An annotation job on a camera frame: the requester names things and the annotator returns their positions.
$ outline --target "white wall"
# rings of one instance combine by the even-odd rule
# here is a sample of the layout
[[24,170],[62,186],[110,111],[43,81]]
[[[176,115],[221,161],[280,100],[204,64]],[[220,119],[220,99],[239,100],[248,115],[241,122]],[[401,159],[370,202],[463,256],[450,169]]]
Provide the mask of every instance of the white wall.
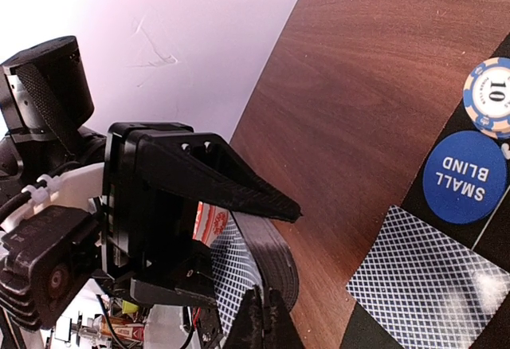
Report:
[[96,104],[89,127],[177,120],[228,140],[295,3],[2,0],[0,61],[74,34]]

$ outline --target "wooden table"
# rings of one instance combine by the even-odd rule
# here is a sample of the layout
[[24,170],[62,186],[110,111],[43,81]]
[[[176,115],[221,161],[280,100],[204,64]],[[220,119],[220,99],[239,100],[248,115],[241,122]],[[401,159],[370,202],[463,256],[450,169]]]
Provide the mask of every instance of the wooden table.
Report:
[[277,223],[300,270],[292,317],[338,348],[345,284],[400,204],[464,80],[510,31],[510,0],[299,0],[233,146],[304,217]]

